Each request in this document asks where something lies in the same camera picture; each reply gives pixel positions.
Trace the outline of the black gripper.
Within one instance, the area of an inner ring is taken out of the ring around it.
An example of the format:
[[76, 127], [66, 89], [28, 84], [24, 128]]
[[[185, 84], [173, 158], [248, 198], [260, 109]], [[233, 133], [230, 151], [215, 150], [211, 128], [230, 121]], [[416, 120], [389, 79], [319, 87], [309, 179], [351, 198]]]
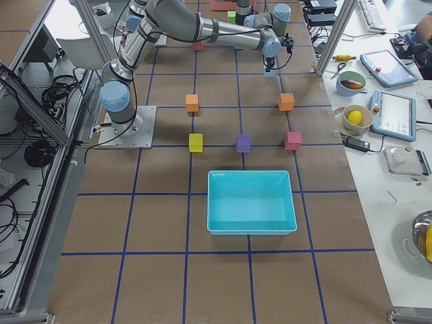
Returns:
[[263, 56], [263, 65], [265, 73], [270, 73], [274, 70], [275, 58]]

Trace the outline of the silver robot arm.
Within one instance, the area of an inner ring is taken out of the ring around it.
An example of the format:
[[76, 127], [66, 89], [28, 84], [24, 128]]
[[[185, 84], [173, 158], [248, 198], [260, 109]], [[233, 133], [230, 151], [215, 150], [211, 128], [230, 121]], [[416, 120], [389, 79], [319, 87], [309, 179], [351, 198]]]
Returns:
[[130, 10], [138, 25], [118, 57], [104, 65], [99, 91], [115, 138], [132, 135], [142, 127], [130, 85], [141, 59], [161, 36], [181, 43], [202, 41], [259, 51], [270, 70], [281, 51], [281, 39], [292, 14], [285, 3], [278, 3], [270, 12], [254, 13], [249, 1], [237, 2], [233, 24], [205, 18], [176, 0], [132, 1]]

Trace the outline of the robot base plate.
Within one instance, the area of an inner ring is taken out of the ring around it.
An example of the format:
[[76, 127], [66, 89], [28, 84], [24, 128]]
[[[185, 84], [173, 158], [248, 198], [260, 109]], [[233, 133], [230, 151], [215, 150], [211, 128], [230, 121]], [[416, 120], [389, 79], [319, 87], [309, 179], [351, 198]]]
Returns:
[[105, 114], [104, 122], [110, 126], [102, 128], [98, 143], [109, 149], [150, 149], [153, 143], [157, 107], [139, 105], [133, 124], [119, 125], [111, 122]]

